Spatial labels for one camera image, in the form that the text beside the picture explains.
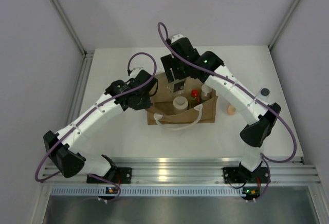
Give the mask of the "clear bottle black cap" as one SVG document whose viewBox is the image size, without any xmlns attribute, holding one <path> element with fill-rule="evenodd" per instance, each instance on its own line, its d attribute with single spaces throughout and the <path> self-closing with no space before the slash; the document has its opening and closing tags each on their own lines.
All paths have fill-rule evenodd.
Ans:
<svg viewBox="0 0 329 224">
<path fill-rule="evenodd" d="M 172 98 L 182 96 L 185 92 L 185 80 L 176 80 L 168 84 L 169 94 Z"/>
</svg>

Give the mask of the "round white jar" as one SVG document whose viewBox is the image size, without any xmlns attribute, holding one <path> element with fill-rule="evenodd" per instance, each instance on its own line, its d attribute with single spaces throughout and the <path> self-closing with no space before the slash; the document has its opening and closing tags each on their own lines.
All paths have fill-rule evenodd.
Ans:
<svg viewBox="0 0 329 224">
<path fill-rule="evenodd" d="M 183 96 L 178 96 L 173 100 L 173 111 L 175 114 L 180 114 L 188 109 L 188 100 Z"/>
</svg>

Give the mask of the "brown canvas tote bag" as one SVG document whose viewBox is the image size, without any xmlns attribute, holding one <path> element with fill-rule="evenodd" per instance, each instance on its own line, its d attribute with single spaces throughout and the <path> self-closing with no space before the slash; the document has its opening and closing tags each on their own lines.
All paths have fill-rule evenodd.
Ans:
<svg viewBox="0 0 329 224">
<path fill-rule="evenodd" d="M 210 92 L 210 99 L 202 103 L 201 110 L 196 110 L 188 103 L 188 107 L 180 111 L 174 107 L 176 95 L 170 92 L 166 74 L 159 72 L 155 78 L 158 80 L 158 86 L 153 87 L 151 93 L 156 92 L 156 95 L 151 97 L 152 106 L 146 109 L 148 125 L 155 125 L 157 117 L 163 125 L 190 124 L 198 117 L 199 123 L 215 122 L 218 96 L 214 90 Z"/>
</svg>

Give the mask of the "yellow bottle red cap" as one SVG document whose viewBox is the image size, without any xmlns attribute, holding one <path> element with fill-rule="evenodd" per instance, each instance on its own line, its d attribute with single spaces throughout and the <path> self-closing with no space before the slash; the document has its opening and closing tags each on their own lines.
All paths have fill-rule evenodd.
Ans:
<svg viewBox="0 0 329 224">
<path fill-rule="evenodd" d="M 199 92 L 197 89 L 191 90 L 191 94 L 189 96 L 189 102 L 191 108 L 194 108 L 195 106 L 200 104 Z"/>
</svg>

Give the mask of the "orange bottle pink cap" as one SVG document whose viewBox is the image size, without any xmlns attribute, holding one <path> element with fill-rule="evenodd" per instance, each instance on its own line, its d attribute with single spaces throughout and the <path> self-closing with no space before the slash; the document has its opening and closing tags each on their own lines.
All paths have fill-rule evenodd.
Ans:
<svg viewBox="0 0 329 224">
<path fill-rule="evenodd" d="M 226 112 L 229 115 L 234 115 L 236 113 L 236 108 L 231 103 L 229 103 Z"/>
</svg>

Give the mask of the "white bottle dark cap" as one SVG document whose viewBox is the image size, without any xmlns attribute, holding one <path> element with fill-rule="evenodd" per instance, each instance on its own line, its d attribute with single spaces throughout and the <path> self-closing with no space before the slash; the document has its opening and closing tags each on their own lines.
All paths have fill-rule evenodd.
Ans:
<svg viewBox="0 0 329 224">
<path fill-rule="evenodd" d="M 270 90 L 268 88 L 261 88 L 257 93 L 256 98 L 261 101 L 267 102 L 269 95 L 270 95 Z"/>
</svg>

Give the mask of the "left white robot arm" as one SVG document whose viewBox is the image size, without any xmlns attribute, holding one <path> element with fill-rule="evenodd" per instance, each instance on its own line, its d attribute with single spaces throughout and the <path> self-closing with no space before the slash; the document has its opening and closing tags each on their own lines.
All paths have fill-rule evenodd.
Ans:
<svg viewBox="0 0 329 224">
<path fill-rule="evenodd" d="M 48 157 L 65 178 L 86 173 L 95 174 L 106 183 L 115 179 L 115 165 L 109 157 L 89 156 L 80 151 L 91 136 L 115 116 L 128 108 L 142 110 L 152 106 L 150 91 L 157 87 L 158 80 L 142 68 L 135 68 L 130 74 L 132 77 L 126 82 L 113 82 L 93 106 L 71 124 L 44 135 Z"/>
</svg>

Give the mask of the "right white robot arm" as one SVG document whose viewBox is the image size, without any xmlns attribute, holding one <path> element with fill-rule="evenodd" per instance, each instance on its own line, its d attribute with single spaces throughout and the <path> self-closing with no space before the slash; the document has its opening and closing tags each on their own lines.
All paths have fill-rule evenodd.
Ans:
<svg viewBox="0 0 329 224">
<path fill-rule="evenodd" d="M 199 54 L 187 37 L 178 34 L 162 41 L 170 51 L 170 55 L 162 57 L 163 62 L 174 61 L 174 70 L 179 75 L 198 79 L 211 87 L 244 118 L 247 124 L 240 132 L 240 137 L 246 145 L 236 175 L 243 182 L 252 181 L 261 167 L 263 143 L 279 117 L 280 105 L 259 100 L 233 77 L 220 57 L 212 51 Z"/>
</svg>

